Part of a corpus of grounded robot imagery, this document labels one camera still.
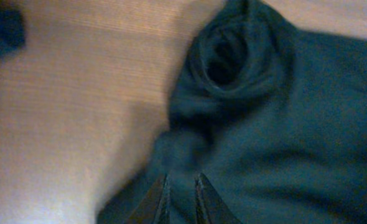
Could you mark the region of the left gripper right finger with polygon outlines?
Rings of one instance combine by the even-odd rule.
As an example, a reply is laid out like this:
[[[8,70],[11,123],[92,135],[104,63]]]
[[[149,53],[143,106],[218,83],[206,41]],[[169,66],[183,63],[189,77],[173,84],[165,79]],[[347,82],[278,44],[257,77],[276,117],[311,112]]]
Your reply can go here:
[[[195,178],[195,211],[196,224],[241,224],[202,173]]]

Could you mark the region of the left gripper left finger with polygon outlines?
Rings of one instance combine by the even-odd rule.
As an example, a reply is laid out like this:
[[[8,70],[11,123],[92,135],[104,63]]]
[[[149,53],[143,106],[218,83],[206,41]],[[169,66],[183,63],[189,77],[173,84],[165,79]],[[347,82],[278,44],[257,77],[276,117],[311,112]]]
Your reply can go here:
[[[126,224],[169,224],[170,184],[167,175],[160,176],[146,192]]]

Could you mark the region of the black t-shirt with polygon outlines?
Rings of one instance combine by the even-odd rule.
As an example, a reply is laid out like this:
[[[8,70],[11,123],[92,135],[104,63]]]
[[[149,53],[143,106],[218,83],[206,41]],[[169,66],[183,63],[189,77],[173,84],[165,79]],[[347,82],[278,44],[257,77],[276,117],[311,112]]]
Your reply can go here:
[[[367,223],[367,40],[228,1],[194,38],[168,117],[98,223],[126,222],[162,175],[170,223],[196,223],[200,173],[241,223]]]

